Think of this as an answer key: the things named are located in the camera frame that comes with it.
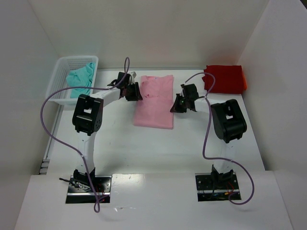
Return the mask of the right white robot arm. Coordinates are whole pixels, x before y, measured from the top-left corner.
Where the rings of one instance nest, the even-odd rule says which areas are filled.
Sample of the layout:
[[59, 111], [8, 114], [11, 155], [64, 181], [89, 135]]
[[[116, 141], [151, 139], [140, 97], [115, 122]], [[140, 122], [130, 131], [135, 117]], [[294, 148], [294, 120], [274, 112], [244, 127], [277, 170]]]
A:
[[[237, 141], [247, 131], [247, 123], [237, 100], [231, 99], [225, 102], [214, 103], [206, 95], [199, 96], [195, 84], [182, 84], [181, 89], [182, 92], [176, 94], [176, 99], [170, 112], [185, 113], [189, 109], [209, 115], [202, 155], [204, 159], [214, 161], [211, 171], [213, 188], [222, 186], [233, 178], [233, 165], [239, 166], [247, 173], [246, 168], [234, 160]], [[221, 153], [215, 157], [210, 157], [206, 150], [211, 128], [213, 128], [215, 136], [222, 143]]]

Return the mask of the pink polo shirt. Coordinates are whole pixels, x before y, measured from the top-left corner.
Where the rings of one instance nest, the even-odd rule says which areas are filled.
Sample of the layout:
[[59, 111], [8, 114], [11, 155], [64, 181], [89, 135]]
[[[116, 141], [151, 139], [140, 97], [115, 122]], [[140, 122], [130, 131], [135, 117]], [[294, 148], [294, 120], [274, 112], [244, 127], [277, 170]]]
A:
[[141, 76], [140, 92], [133, 118], [137, 127], [173, 129], [173, 75], [164, 77]]

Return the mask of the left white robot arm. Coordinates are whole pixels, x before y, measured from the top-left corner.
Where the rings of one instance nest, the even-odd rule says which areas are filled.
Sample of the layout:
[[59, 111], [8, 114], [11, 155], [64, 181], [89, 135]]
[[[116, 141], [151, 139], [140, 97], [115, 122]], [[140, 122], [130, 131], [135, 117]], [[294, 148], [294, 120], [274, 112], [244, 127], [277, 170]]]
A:
[[102, 125], [103, 109], [123, 97], [127, 101], [142, 100], [139, 84], [135, 78], [135, 72], [119, 72], [118, 78], [108, 84], [106, 90], [79, 96], [72, 124], [78, 134], [78, 151], [81, 153], [82, 161], [74, 170], [74, 181], [88, 187], [94, 185], [94, 141]]

